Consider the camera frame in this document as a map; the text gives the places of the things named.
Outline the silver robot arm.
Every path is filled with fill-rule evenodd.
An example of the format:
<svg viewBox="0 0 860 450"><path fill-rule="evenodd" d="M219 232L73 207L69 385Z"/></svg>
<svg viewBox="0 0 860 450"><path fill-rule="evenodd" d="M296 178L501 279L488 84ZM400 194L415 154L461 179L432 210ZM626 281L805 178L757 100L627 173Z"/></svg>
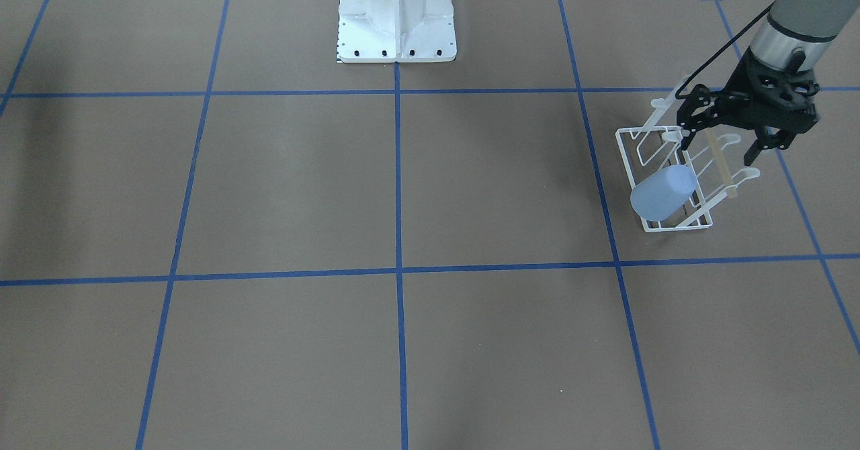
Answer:
<svg viewBox="0 0 860 450"><path fill-rule="evenodd" d="M728 82L720 90L682 83L677 125L680 150L700 132L733 126L755 133L744 154L751 166L765 150L786 150L796 136L807 134L819 114L814 98L820 90L814 65L839 36L859 0L774 0L750 25L755 36Z"/></svg>

